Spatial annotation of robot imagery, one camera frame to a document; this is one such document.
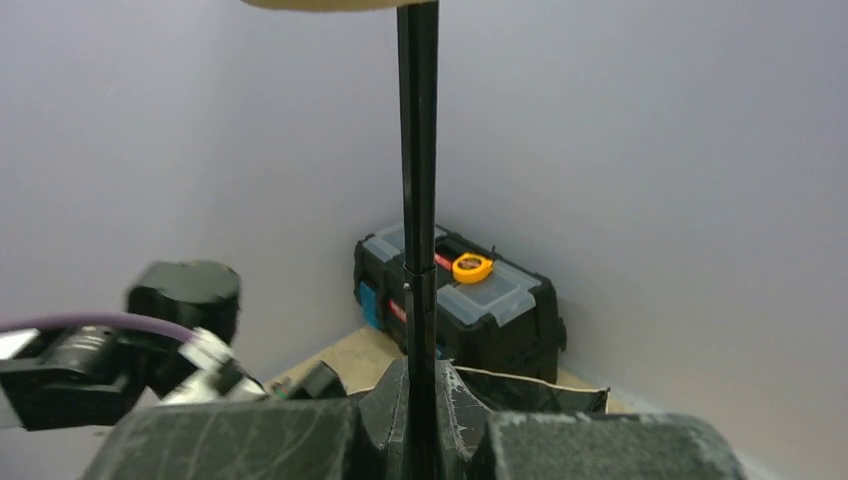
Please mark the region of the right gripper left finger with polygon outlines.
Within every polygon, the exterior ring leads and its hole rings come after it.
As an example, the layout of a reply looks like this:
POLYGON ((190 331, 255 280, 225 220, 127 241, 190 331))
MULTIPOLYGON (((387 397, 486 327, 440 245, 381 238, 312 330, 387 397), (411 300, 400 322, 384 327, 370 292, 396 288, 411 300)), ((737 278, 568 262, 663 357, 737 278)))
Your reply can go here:
POLYGON ((122 419, 85 479, 384 479, 407 368, 366 394, 152 407, 122 419))

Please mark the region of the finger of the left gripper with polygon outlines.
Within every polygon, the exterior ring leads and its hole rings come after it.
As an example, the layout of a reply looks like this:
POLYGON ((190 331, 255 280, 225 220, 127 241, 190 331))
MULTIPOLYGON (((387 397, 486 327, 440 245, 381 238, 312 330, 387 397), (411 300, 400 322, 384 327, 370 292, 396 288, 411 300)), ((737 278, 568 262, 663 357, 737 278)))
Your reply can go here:
POLYGON ((285 378, 278 384, 278 397, 284 400, 322 400, 347 396, 338 373, 326 362, 317 362, 302 378, 294 382, 285 378))

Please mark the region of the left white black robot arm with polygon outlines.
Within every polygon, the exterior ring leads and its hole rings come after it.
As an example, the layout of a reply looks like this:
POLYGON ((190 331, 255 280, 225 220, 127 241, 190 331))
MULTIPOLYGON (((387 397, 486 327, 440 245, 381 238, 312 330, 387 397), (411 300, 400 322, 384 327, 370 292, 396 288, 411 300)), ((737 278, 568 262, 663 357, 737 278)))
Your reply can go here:
POLYGON ((241 279, 207 260, 156 261, 120 313, 65 313, 1 326, 1 425, 112 426, 146 391, 164 405, 342 398, 327 364, 262 385, 236 360, 241 279))

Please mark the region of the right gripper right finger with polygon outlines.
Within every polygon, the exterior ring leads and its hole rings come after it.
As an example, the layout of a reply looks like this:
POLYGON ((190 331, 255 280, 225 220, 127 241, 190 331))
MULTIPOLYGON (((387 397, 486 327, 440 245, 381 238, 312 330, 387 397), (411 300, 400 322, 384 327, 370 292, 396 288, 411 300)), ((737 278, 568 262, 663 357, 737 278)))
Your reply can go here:
POLYGON ((660 413, 497 411, 471 395, 461 425, 456 368, 438 366, 442 445, 461 479, 743 479, 727 440, 707 422, 660 413))

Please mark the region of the black plastic toolbox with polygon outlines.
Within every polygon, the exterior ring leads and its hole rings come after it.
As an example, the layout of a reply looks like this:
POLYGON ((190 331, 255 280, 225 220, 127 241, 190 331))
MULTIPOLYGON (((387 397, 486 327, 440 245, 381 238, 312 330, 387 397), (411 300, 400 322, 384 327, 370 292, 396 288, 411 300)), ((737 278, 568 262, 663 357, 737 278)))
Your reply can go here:
MULTIPOLYGON (((354 295, 366 323, 406 348, 404 230, 384 228, 357 242, 354 295)), ((567 346, 551 281, 462 235, 435 230, 436 351, 440 359, 475 369, 553 383, 567 346), (492 261, 480 283, 461 284, 451 271, 464 254, 492 261)))

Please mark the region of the beige umbrella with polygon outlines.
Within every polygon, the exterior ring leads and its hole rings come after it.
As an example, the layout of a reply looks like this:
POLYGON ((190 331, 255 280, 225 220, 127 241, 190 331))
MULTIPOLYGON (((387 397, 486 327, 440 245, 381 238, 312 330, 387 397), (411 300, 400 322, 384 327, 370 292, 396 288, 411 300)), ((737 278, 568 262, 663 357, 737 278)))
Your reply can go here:
POLYGON ((603 413, 604 390, 562 388, 535 377, 464 367, 437 356, 437 296, 435 288, 435 185, 437 54, 439 7, 434 1, 395 1, 397 14, 400 126, 404 194, 404 275, 407 315, 407 368, 404 399, 398 403, 404 427, 393 433, 384 479, 461 479, 456 455, 442 445, 446 421, 440 417, 437 397, 438 366, 456 368, 468 387, 454 395, 461 425, 470 424, 466 412, 471 395, 497 411, 528 413, 603 413))

